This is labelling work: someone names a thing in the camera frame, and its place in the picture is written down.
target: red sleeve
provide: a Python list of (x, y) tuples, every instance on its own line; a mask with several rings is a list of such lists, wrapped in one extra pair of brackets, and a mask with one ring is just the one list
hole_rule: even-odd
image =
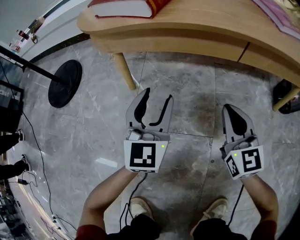
[(271, 220), (261, 222), (252, 233), (251, 240), (274, 240), (277, 223)]
[(107, 234), (101, 227), (83, 225), (77, 229), (75, 240), (107, 240)]

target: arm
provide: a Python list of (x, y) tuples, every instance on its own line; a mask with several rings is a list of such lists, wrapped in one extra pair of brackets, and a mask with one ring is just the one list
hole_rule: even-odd
[(137, 175), (125, 167), (100, 183), (84, 203), (79, 226), (96, 225), (105, 231), (104, 212)]
[(278, 201), (274, 190), (257, 175), (241, 181), (261, 214), (261, 222), (272, 220), (277, 223)]

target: metal pole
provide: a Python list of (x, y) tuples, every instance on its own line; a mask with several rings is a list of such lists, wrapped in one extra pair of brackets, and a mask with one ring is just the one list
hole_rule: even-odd
[(61, 80), (60, 78), (58, 78), (57, 76), (43, 70), (42, 68), (34, 65), (33, 63), (25, 60), (24, 58), (19, 57), (18, 55), (14, 54), (13, 52), (9, 51), (8, 49), (6, 49), (5, 47), (0, 46), (0, 53), (6, 55), (7, 57), (11, 58), (12, 60), (15, 60), (18, 63), (21, 63), (23, 65), (25, 65), (26, 67), (32, 69), (33, 71), (36, 71), (37, 73), (44, 75), (45, 77), (50, 78), (51, 80), (60, 83)]

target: forearm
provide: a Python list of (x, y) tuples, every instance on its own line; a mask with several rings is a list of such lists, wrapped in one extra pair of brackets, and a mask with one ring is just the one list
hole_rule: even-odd
[(85, 201), (85, 206), (105, 211), (136, 175), (137, 173), (130, 172), (125, 167), (121, 168), (94, 188)]
[(243, 178), (241, 181), (262, 218), (271, 214), (272, 219), (277, 219), (278, 201), (275, 191), (257, 175)]

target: red book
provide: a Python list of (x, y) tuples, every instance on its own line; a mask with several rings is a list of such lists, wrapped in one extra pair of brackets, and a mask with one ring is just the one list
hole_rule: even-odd
[(170, 0), (93, 0), (95, 17), (153, 18)]

